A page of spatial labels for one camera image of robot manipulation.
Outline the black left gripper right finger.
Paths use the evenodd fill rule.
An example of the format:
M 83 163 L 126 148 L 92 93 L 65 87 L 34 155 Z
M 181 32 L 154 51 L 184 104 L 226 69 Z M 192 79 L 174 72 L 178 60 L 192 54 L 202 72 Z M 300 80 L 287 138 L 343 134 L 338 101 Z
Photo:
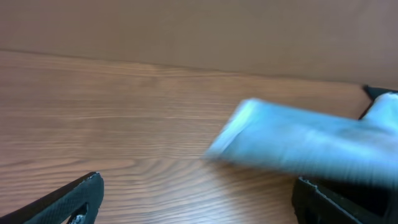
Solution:
M 397 190 L 322 179 L 296 179 L 299 224 L 397 224 Z

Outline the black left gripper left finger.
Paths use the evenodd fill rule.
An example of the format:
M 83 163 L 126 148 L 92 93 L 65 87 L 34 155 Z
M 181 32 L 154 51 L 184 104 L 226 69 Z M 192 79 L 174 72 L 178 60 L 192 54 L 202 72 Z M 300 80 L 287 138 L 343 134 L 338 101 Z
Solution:
M 94 224 L 104 197 L 104 180 L 90 172 L 46 196 L 1 217 L 10 224 Z

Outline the light blue denim shorts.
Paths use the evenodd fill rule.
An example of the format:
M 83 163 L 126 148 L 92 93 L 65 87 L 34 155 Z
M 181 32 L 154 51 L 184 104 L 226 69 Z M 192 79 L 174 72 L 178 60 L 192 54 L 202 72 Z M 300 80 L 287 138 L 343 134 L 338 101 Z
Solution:
M 209 158 L 294 174 L 397 187 L 397 95 L 348 119 L 251 98 L 206 152 Z

